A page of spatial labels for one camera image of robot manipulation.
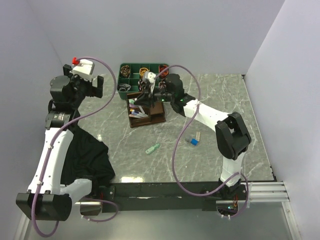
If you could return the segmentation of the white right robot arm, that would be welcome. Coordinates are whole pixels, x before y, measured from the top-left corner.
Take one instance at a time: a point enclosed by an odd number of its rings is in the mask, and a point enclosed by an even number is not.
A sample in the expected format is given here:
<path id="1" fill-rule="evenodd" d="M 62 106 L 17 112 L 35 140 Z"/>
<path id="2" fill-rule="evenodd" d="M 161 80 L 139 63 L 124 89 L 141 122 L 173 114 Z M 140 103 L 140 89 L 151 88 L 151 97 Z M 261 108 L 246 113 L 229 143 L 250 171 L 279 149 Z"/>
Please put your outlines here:
<path id="1" fill-rule="evenodd" d="M 169 102 L 183 117 L 196 120 L 215 132 L 217 147 L 223 156 L 222 172 L 217 192 L 231 199 L 241 184 L 242 161 L 252 142 L 247 126 L 238 112 L 227 113 L 212 108 L 185 93 L 180 76 L 170 73 L 156 88 L 156 74 L 146 71 L 142 77 L 143 92 L 134 100 L 136 105 L 154 107 L 158 102 Z"/>

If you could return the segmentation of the blue grey glue stick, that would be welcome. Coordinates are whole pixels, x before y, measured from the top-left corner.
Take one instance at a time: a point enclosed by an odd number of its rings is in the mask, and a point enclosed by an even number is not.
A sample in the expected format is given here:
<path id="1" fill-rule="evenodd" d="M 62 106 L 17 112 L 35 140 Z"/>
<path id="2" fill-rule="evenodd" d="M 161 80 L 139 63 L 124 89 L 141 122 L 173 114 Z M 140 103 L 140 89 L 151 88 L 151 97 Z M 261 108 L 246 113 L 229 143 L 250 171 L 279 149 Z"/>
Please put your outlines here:
<path id="1" fill-rule="evenodd" d="M 199 143 L 198 140 L 196 140 L 195 138 L 193 138 L 193 137 L 191 137 L 191 136 L 186 137 L 186 138 L 185 138 L 185 141 L 188 142 L 188 143 L 190 143 L 190 144 L 192 144 L 192 145 L 194 145 L 194 146 L 197 146 L 198 143 Z"/>

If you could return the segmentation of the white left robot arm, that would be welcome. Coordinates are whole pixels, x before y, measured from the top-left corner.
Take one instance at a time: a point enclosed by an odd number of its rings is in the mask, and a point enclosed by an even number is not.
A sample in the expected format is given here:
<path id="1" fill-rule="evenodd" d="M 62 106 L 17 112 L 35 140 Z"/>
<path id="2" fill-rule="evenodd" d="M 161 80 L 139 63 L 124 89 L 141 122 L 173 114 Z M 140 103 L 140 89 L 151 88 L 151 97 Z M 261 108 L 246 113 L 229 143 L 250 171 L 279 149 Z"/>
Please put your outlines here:
<path id="1" fill-rule="evenodd" d="M 78 108 L 85 97 L 103 96 L 104 78 L 97 86 L 78 74 L 60 75 L 50 81 L 51 100 L 45 119 L 45 141 L 36 173 L 25 193 L 18 193 L 16 205 L 33 221 L 66 221 L 72 206 L 100 195 L 97 179 L 85 174 L 61 187 L 61 176 L 68 149 L 79 129 Z"/>

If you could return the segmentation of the small beige eraser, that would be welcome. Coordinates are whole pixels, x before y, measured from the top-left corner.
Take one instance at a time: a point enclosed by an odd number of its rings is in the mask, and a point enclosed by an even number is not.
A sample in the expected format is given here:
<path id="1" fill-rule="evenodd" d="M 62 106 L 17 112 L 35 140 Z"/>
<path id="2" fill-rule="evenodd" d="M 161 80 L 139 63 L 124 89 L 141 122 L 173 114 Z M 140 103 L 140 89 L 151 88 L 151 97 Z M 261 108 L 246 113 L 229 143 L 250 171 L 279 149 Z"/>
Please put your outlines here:
<path id="1" fill-rule="evenodd" d="M 196 132 L 195 139 L 199 142 L 201 139 L 201 133 L 199 131 Z"/>

